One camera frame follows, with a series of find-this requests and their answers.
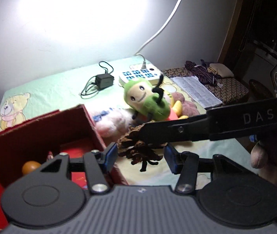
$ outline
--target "bright light on wall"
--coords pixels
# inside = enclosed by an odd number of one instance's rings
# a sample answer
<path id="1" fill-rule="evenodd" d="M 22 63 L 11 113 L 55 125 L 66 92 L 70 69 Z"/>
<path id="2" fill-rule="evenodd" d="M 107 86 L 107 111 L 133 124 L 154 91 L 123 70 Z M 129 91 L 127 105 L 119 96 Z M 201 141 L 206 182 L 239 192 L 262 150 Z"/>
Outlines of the bright light on wall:
<path id="1" fill-rule="evenodd" d="M 105 42 L 130 33 L 144 17 L 147 0 L 20 0 L 27 27 L 64 43 Z"/>

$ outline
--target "paper sheet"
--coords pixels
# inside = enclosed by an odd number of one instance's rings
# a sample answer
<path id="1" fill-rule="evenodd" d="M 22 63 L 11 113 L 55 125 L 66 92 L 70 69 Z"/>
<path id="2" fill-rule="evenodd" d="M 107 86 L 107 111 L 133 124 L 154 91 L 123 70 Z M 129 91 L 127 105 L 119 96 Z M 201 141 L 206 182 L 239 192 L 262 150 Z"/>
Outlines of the paper sheet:
<path id="1" fill-rule="evenodd" d="M 202 85 L 196 76 L 174 77 L 172 80 L 203 108 L 215 107 L 222 104 L 222 101 Z"/>

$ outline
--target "red cardboard box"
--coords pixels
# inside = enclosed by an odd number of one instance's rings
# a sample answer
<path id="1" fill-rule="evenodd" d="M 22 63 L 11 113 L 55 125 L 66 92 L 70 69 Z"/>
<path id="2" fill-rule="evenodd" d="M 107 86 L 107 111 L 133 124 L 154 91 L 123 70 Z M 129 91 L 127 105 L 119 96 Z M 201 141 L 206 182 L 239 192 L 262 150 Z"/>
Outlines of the red cardboard box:
<path id="1" fill-rule="evenodd" d="M 105 147 L 84 105 L 48 113 L 7 129 L 0 133 L 0 197 L 5 187 L 22 177 L 22 166 L 27 161 L 44 163 L 49 151 L 54 155 L 65 151 L 76 158 Z M 127 184 L 116 166 L 107 179 L 113 184 Z M 85 174 L 73 173 L 72 181 L 85 187 Z M 7 224 L 0 208 L 0 229 Z"/>

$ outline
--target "white power cord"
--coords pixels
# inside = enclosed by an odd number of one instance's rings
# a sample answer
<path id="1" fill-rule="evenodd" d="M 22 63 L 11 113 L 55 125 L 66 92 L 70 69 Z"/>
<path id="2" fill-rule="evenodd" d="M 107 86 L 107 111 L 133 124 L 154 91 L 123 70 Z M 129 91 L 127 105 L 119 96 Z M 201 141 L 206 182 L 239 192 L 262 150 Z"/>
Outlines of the white power cord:
<path id="1" fill-rule="evenodd" d="M 173 11 L 171 12 L 171 15 L 169 16 L 169 18 L 167 19 L 167 21 L 164 23 L 164 25 L 159 29 L 158 32 L 155 33 L 154 36 L 152 36 L 149 40 L 147 40 L 143 45 L 141 45 L 141 47 L 136 51 L 135 55 L 137 55 L 149 42 L 151 42 L 154 38 L 156 38 L 161 32 L 162 30 L 168 25 L 168 23 L 170 22 L 170 20 L 172 19 L 173 15 L 176 13 L 180 3 L 182 0 L 178 0 Z"/>

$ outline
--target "white power strip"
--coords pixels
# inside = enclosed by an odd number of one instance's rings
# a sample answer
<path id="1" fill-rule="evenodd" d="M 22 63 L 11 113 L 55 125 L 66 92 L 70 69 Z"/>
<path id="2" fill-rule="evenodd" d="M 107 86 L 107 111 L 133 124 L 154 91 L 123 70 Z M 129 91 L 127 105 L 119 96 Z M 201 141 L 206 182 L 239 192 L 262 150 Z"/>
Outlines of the white power strip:
<path id="1" fill-rule="evenodd" d="M 159 81 L 161 71 L 153 64 L 146 64 L 146 69 L 141 69 L 142 64 L 131 65 L 129 70 L 123 71 L 119 75 L 119 83 L 124 86 L 129 80 L 134 78 L 146 78 L 152 85 Z"/>

